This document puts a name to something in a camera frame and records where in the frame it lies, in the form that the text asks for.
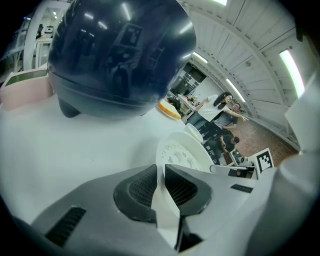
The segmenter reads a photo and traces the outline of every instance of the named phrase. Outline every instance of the gray shirt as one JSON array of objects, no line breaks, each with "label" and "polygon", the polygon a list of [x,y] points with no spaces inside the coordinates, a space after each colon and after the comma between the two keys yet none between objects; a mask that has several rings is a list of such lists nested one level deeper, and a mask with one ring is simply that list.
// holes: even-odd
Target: gray shirt
[{"label": "gray shirt", "polygon": [[220,129],[222,129],[224,126],[227,126],[231,123],[236,124],[238,122],[238,118],[234,117],[228,113],[222,113],[222,115],[214,121],[216,126],[218,126]]}]

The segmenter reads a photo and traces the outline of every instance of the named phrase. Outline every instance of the tiled floor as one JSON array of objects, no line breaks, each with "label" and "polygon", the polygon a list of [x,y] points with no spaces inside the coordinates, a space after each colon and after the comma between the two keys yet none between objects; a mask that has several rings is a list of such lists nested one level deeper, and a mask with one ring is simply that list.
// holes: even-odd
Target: tiled floor
[{"label": "tiled floor", "polygon": [[277,167],[282,160],[298,152],[268,129],[253,121],[238,121],[237,128],[232,130],[234,136],[240,138],[235,146],[240,154],[249,157],[266,148],[270,149],[274,165]]}]

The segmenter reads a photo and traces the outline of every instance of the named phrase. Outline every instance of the gray panel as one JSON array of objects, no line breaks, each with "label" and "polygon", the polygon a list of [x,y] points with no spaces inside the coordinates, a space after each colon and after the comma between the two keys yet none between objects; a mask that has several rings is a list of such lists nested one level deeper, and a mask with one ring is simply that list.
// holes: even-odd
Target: gray panel
[{"label": "gray panel", "polygon": [[191,233],[197,234],[202,239],[207,239],[233,216],[250,197],[251,194],[230,188],[234,184],[254,188],[257,180],[248,178],[231,177],[195,171],[190,168],[179,168],[193,177],[206,182],[212,188],[212,200],[201,214],[185,218]]},{"label": "gray panel", "polygon": [[[307,222],[319,200],[319,166],[319,151],[295,155],[282,162],[275,172],[261,218],[250,236],[246,255],[271,255]],[[317,226],[314,223],[315,237]]]},{"label": "gray panel", "polygon": [[46,234],[72,206],[84,208],[85,215],[64,248],[80,255],[172,255],[175,251],[158,233],[156,225],[134,221],[120,212],[114,189],[149,166],[134,168],[88,181],[44,210],[32,223]]}]

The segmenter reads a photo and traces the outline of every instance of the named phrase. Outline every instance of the pink container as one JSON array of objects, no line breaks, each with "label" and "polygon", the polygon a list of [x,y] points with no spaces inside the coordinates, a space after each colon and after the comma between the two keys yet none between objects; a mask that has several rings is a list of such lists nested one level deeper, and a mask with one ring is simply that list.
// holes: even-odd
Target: pink container
[{"label": "pink container", "polygon": [[2,108],[14,110],[53,95],[47,69],[38,68],[11,74],[0,88]]}]

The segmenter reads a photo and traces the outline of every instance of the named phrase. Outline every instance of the woman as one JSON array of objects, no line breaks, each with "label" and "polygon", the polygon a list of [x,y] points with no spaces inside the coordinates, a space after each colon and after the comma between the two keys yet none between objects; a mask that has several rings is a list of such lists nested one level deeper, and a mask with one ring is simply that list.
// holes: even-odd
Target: woman
[{"label": "woman", "polygon": [[225,91],[219,96],[215,94],[205,98],[200,105],[195,108],[195,113],[188,119],[187,124],[191,124],[199,130],[201,126],[211,122],[221,111],[236,118],[241,118],[243,121],[248,120],[244,116],[231,111],[226,106],[231,100],[232,95],[228,91]]}]

